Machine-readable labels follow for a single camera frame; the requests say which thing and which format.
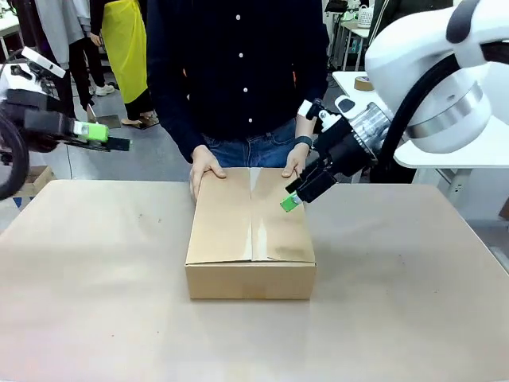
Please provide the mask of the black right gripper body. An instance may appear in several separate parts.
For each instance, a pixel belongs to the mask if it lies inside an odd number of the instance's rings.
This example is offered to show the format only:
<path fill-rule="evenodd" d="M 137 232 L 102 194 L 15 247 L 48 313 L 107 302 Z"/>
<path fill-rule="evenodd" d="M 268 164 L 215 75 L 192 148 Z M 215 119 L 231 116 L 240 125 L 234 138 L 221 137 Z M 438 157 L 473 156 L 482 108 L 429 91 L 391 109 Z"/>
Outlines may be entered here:
<path fill-rule="evenodd" d="M 319 115 L 317 118 L 321 130 L 312 144 L 317 157 L 311 162 L 322 162 L 322 171 L 334 177 L 351 177 L 377 163 L 376 123 L 362 115 L 354 119 L 342 115 Z"/>

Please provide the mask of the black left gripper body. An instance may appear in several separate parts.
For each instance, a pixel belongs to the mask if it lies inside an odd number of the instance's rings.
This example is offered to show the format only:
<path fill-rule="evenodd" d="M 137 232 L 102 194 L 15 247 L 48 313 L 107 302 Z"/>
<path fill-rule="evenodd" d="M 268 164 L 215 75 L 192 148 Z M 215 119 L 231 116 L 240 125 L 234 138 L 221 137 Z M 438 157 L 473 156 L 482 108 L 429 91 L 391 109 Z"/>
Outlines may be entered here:
<path fill-rule="evenodd" d="M 8 89 L 1 108 L 21 132 L 30 151 L 49 153 L 59 143 L 76 143 L 72 117 L 64 113 L 63 103 L 40 92 Z"/>

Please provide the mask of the person's left hand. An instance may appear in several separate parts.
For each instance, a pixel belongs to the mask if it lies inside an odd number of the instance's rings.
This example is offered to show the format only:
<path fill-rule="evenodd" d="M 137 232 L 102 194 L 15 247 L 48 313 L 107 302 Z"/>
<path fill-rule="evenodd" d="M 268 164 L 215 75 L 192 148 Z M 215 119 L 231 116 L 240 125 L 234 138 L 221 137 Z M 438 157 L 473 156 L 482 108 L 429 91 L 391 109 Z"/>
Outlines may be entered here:
<path fill-rule="evenodd" d="M 290 178 L 294 173 L 298 176 L 305 168 L 309 155 L 309 146 L 305 143 L 298 143 L 288 154 L 286 166 L 282 171 L 284 178 Z"/>

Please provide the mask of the person's right hand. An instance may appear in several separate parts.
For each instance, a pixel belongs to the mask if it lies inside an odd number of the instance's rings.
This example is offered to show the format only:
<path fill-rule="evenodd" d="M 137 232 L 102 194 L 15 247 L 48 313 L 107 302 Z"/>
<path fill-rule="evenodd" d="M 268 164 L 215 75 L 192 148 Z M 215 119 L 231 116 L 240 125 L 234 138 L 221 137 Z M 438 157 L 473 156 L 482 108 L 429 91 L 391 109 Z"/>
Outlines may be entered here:
<path fill-rule="evenodd" d="M 219 179 L 227 176 L 213 153 L 205 145 L 200 145 L 192 152 L 192 167 L 189 174 L 190 192 L 195 201 L 199 196 L 202 178 L 207 172 L 212 172 Z"/>

